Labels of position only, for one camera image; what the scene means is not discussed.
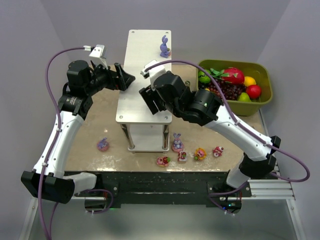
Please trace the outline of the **pink yellow bear toy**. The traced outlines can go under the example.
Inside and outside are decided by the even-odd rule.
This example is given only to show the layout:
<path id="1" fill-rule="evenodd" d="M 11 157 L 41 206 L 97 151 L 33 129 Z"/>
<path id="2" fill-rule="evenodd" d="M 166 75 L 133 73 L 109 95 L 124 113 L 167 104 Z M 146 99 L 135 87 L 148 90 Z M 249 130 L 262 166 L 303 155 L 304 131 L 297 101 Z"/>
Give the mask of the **pink yellow bear toy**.
<path id="1" fill-rule="evenodd" d="M 194 152 L 193 159 L 195 161 L 202 161 L 207 157 L 207 153 L 203 148 L 197 148 Z"/>

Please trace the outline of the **red white strawberry toy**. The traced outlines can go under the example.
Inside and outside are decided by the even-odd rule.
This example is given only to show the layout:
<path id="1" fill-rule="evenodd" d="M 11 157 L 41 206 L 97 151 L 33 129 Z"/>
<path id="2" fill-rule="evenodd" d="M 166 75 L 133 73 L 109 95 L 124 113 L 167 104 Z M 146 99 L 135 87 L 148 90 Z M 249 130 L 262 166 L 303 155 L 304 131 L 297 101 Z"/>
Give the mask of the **red white strawberry toy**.
<path id="1" fill-rule="evenodd" d="M 178 162 L 186 162 L 187 161 L 187 153 L 185 151 L 180 151 L 178 153 L 177 161 Z"/>

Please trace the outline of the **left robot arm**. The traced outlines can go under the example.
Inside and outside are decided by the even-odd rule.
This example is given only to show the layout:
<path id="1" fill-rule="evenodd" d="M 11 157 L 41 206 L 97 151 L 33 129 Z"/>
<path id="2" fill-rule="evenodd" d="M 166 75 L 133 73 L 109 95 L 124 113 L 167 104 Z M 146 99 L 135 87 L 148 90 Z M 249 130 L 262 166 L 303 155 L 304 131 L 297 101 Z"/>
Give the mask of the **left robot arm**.
<path id="1" fill-rule="evenodd" d="M 33 197 L 66 204 L 74 194 L 94 189 L 97 175 L 82 172 L 65 176 L 66 161 L 78 130 L 93 105 L 93 95 L 103 89 L 125 91 L 136 79 L 119 63 L 115 70 L 99 64 L 91 68 L 84 60 L 69 64 L 67 85 L 58 100 L 56 120 L 45 149 L 32 171 L 21 182 Z"/>

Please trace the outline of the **red toy apple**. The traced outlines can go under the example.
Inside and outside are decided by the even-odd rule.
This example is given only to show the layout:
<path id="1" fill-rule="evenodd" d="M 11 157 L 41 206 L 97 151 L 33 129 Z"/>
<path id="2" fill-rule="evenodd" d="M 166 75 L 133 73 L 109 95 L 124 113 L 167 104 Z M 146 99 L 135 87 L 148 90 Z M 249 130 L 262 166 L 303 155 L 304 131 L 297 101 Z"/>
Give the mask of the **red toy apple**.
<path id="1" fill-rule="evenodd" d="M 250 99 L 258 99 L 262 93 L 262 89 L 259 85 L 250 85 L 246 88 L 246 93 Z"/>

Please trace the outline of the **white two-tier shelf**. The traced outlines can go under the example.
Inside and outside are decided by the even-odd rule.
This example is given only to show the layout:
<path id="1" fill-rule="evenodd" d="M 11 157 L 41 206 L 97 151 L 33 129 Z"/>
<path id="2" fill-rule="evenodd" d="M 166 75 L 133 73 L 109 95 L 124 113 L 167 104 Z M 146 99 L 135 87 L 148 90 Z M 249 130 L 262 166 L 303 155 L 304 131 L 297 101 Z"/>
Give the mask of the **white two-tier shelf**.
<path id="1" fill-rule="evenodd" d="M 162 62 L 160 45 L 163 36 L 171 38 L 170 30 L 131 29 L 128 33 L 124 71 L 135 80 L 118 97 L 116 122 L 120 125 L 132 152 L 167 152 L 170 149 L 169 125 L 172 114 L 159 111 L 152 114 L 139 90 L 150 85 L 141 75 L 149 63 Z"/>

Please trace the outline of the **pink strawberry donut toy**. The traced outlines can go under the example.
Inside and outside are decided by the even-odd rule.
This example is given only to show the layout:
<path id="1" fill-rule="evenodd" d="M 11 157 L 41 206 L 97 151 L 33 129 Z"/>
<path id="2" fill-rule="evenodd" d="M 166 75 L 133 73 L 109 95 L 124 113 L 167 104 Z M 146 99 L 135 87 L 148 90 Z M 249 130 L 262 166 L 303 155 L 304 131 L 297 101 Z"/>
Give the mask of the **pink strawberry donut toy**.
<path id="1" fill-rule="evenodd" d="M 158 157 L 156 160 L 156 164 L 159 167 L 168 167 L 171 162 L 171 158 L 168 156 Z"/>

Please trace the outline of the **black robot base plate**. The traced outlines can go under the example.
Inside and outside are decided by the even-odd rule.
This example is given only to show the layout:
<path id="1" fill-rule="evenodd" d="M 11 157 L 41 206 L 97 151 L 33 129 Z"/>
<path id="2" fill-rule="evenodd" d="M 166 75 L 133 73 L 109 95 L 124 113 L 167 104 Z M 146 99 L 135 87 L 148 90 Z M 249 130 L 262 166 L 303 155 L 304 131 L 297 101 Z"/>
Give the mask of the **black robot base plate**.
<path id="1" fill-rule="evenodd" d="M 82 191 L 76 197 L 86 197 L 85 206 L 100 209 L 106 200 L 112 207 L 138 205 L 205 205 L 236 212 L 241 209 L 240 197 L 252 195 L 249 183 L 241 189 L 228 186 L 227 172 L 190 171 L 97 171 L 93 191 Z"/>

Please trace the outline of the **red pink bear toy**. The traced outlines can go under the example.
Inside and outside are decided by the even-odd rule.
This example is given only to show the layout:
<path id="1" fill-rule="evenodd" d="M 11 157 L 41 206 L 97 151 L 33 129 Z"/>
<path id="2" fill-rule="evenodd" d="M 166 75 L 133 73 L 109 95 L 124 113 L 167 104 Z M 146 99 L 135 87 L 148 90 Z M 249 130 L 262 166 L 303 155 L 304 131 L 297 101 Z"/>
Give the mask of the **red pink bear toy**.
<path id="1" fill-rule="evenodd" d="M 221 157 L 223 154 L 224 148 L 222 146 L 217 146 L 212 150 L 212 154 L 215 158 Z"/>

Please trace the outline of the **yellow toy lemon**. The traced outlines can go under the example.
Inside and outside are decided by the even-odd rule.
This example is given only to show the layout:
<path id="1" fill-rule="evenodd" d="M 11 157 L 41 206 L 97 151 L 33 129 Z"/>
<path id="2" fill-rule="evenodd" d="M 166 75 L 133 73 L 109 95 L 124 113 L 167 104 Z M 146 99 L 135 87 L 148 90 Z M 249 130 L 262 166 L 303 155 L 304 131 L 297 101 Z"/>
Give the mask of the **yellow toy lemon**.
<path id="1" fill-rule="evenodd" d="M 251 77 L 251 76 L 245 76 L 244 77 L 244 85 L 246 87 L 249 87 L 249 86 L 252 86 L 252 85 L 256 85 L 256 84 L 257 84 L 256 80 L 253 77 Z"/>

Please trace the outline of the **green toy apple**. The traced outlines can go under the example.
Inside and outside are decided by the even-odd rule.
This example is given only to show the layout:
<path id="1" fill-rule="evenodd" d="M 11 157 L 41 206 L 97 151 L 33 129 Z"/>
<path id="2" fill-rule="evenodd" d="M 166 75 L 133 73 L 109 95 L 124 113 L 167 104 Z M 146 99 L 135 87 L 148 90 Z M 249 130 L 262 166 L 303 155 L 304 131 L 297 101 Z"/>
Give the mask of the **green toy apple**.
<path id="1" fill-rule="evenodd" d="M 246 92 L 242 92 L 237 100 L 239 102 L 251 102 L 250 96 Z"/>

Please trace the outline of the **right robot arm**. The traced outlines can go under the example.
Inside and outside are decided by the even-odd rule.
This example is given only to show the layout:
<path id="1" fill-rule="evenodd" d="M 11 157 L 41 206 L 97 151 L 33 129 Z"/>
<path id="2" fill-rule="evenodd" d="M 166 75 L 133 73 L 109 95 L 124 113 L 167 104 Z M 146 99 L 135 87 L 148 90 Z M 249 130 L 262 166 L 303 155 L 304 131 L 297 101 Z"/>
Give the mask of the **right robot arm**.
<path id="1" fill-rule="evenodd" d="M 232 118 L 218 96 L 204 89 L 191 91 L 171 71 L 151 69 L 141 75 L 150 79 L 150 85 L 139 93 L 152 114 L 168 110 L 177 118 L 219 133 L 243 150 L 241 160 L 226 177 L 226 185 L 236 189 L 250 178 L 259 179 L 274 170 L 276 158 L 268 144 L 279 147 L 279 137 L 265 136 L 240 118 Z"/>

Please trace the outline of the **purple toy grape bunch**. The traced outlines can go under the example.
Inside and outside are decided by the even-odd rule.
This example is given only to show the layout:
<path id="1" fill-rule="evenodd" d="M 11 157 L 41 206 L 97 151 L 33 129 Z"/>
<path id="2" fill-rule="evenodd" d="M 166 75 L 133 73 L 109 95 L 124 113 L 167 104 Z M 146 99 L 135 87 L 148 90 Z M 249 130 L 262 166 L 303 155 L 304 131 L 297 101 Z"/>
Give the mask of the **purple toy grape bunch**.
<path id="1" fill-rule="evenodd" d="M 246 87 L 244 84 L 236 85 L 236 84 L 224 82 L 222 80 L 217 80 L 216 83 L 220 87 L 224 97 L 230 101 L 237 101 L 240 94 L 246 91 Z M 218 91 L 217 87 L 214 85 L 212 81 L 207 84 L 204 84 L 198 81 L 198 88 L 199 89 L 209 88 L 211 92 L 213 92 L 214 94 L 216 94 L 221 98 L 220 92 Z"/>

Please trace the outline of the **olive green plastic bin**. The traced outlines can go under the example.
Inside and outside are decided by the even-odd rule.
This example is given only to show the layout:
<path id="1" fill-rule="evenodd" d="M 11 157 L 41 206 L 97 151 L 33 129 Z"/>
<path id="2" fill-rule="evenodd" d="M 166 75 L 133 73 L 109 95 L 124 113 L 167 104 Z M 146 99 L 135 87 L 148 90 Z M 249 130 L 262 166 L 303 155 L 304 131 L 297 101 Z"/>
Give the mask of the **olive green plastic bin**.
<path id="1" fill-rule="evenodd" d="M 261 87 L 261 95 L 259 98 L 252 100 L 252 102 L 243 102 L 237 100 L 229 100 L 228 104 L 234 114 L 238 116 L 252 116 L 260 108 L 271 102 L 273 99 L 272 85 L 269 79 L 269 74 L 266 68 L 258 63 L 205 59 L 199 62 L 199 65 L 204 69 L 213 68 L 215 70 L 223 70 L 227 67 L 235 67 L 241 70 L 245 76 L 252 77 Z"/>

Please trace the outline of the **purple bunny with strawberry cake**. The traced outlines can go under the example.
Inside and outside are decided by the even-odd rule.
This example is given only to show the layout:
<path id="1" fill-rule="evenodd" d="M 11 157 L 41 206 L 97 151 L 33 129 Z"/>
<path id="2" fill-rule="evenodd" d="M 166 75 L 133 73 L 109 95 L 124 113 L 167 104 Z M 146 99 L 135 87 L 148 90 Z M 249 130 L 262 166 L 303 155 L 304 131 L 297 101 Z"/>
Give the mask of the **purple bunny with strawberry cake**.
<path id="1" fill-rule="evenodd" d="M 168 58 L 171 56 L 171 49 L 167 46 L 168 38 L 164 35 L 161 39 L 162 43 L 160 45 L 160 56 L 163 58 Z"/>

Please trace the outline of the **red toy dragon fruit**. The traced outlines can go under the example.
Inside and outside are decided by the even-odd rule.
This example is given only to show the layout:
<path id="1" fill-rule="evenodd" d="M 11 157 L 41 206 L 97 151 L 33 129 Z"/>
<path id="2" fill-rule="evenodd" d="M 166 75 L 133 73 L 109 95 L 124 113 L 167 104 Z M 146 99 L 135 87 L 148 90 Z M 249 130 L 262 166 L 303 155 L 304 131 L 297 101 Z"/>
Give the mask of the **red toy dragon fruit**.
<path id="1" fill-rule="evenodd" d="M 245 82 L 244 73 L 235 67 L 228 67 L 220 71 L 213 68 L 210 69 L 213 77 L 233 85 L 243 85 Z"/>

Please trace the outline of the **green toy lime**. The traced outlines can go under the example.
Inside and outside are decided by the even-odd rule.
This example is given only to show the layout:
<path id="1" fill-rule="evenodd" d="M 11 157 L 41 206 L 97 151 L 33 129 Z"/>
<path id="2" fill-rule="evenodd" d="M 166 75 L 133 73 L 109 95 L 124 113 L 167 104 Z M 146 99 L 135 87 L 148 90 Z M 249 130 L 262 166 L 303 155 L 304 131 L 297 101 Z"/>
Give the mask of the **green toy lime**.
<path id="1" fill-rule="evenodd" d="M 208 70 L 205 70 L 205 71 L 198 71 L 198 81 L 202 84 L 208 84 L 211 82 L 211 79 L 209 76 L 207 76 L 205 74 L 205 72 L 207 72 L 209 75 L 211 75 L 211 72 L 208 71 Z"/>

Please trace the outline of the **green glass bottle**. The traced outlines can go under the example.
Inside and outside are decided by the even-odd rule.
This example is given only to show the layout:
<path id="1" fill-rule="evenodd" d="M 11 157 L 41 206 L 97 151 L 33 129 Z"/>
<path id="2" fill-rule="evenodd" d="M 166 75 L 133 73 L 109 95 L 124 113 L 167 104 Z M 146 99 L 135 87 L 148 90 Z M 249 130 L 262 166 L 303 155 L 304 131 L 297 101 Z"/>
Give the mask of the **green glass bottle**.
<path id="1" fill-rule="evenodd" d="M 186 87 L 190 87 L 190 86 L 191 86 L 191 82 L 190 82 L 190 81 L 188 81 L 188 80 L 187 80 L 187 81 L 185 81 L 185 82 L 184 82 L 184 84 L 185 84 L 185 86 L 186 86 Z"/>

